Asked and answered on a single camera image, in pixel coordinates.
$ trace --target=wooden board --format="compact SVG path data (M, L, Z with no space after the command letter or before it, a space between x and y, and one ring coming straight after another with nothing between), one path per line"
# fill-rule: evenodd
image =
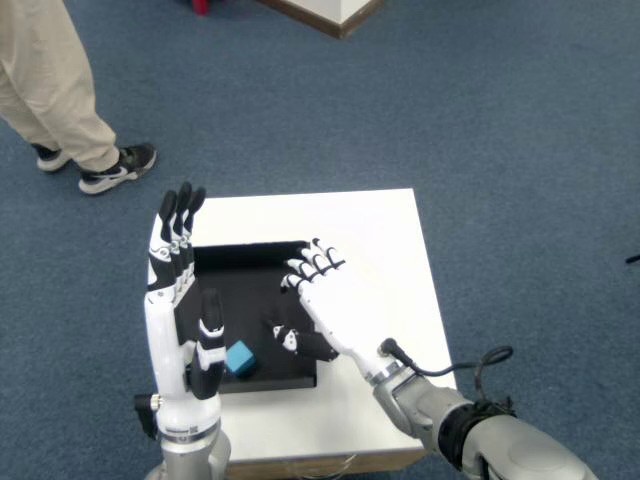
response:
M345 38L350 35L362 22L375 13L383 3L383 0L370 0L369 3L351 15L346 21L336 23L287 0L258 1L335 38Z

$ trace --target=blue cube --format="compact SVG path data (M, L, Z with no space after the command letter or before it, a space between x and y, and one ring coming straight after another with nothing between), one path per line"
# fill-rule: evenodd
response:
M227 368L235 376L246 373L255 363L256 357L242 340L238 340L227 350Z

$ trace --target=sneaker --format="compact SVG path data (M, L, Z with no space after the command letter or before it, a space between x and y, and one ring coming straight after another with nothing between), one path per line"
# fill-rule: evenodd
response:
M120 149L118 163L103 172L81 170L78 186L88 195L102 193L125 180L136 180L147 173L156 161L156 149L143 143Z
M56 172L64 167L71 157L62 150L49 150L42 145L33 145L38 152L38 168L43 172Z

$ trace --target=red object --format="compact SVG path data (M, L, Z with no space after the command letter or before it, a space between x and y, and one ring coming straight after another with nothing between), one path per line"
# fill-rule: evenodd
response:
M193 11L198 15L206 15L209 7L209 0L191 0Z

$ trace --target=black cable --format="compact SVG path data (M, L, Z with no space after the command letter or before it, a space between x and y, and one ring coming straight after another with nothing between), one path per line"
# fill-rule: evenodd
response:
M504 362L505 360L511 358L511 356L513 355L513 347L504 345L488 351L482 356L482 358L480 358L480 361L478 362L454 363L443 370L432 372L429 370L423 370L418 367L413 359L409 355L407 355L405 351L402 350L402 348L400 348L398 343L393 338L387 338L384 342L382 342L382 345L380 345L380 351L384 354L392 355L397 360L400 360L400 362L402 362L404 365L411 368L418 375L422 375L423 377L441 377L442 375L446 375L447 373L453 372L454 370L473 368L474 386L480 401L487 400L487 396L484 393L484 388L482 387L482 370L484 369L484 367Z

